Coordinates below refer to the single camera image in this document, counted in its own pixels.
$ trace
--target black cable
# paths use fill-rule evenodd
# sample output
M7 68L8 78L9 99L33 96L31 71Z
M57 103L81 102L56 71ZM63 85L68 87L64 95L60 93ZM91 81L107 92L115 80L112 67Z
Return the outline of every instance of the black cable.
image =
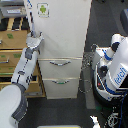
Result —
M106 2L106 0L96 0L98 3L100 4L104 4Z

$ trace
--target black floor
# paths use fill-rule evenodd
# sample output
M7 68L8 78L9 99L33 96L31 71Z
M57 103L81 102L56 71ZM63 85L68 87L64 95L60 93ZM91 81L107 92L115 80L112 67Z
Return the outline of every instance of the black floor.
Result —
M101 3L101 0L92 0L85 52L91 51L92 44L100 47L109 46L114 33L126 36L120 23L120 12L125 8L128 8L128 0L124 3L120 0L106 0L105 3ZM84 84L84 81L80 81L81 89L84 89ZM91 115L98 116L101 128L105 123L100 110L87 109L85 94L80 91L77 99L36 98L28 99L28 104L27 114L19 123L19 128L37 128L45 125L79 125L83 128L92 128Z

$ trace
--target sticker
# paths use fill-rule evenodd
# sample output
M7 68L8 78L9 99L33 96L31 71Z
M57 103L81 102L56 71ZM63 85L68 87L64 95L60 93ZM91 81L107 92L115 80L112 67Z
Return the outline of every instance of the sticker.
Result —
M12 34L7 34L9 39L13 39L13 35Z
M30 0L27 0L27 7L28 7L29 9L32 8L32 4L31 4Z
M9 70L12 70L13 68L8 68Z
M38 15L40 17L49 17L49 5L47 3L37 4Z
M21 57L21 54L13 54L14 58L20 58Z
M20 14L20 9L14 9L14 10L7 10L9 14Z
M6 58L6 56L5 55L1 55L1 58Z

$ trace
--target drawer handle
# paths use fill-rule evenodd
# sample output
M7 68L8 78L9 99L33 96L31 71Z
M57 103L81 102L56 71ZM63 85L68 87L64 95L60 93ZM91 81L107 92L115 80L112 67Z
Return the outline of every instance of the drawer handle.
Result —
M50 61L51 64L57 65L57 66L64 66L66 64L71 63L71 61L66 61L66 62L62 62L62 63L57 63L55 61Z
M64 80L62 80L62 81L61 80L58 80L58 81L57 80L56 81L53 80L52 82L54 82L56 84L66 84L66 83L69 82L69 80L65 80L65 81Z
M0 64L8 63L8 62L9 62L9 59L7 59L7 61L2 61L2 62L0 62Z

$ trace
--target label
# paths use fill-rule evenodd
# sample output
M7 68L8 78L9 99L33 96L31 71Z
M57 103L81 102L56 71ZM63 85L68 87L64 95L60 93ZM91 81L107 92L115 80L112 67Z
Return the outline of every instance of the label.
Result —
M127 74L128 71L120 64L116 73L113 76L113 81L117 87L121 86Z
M13 39L13 35L12 34L7 34L9 39Z
M13 54L14 58L20 58L21 57L21 53L19 54Z
M8 12L9 14L13 14L13 13L15 13L15 14L20 14L20 9L7 10L7 12Z
M8 68L9 70L12 70L13 68Z
M6 58L6 56L5 55L1 55L1 58Z

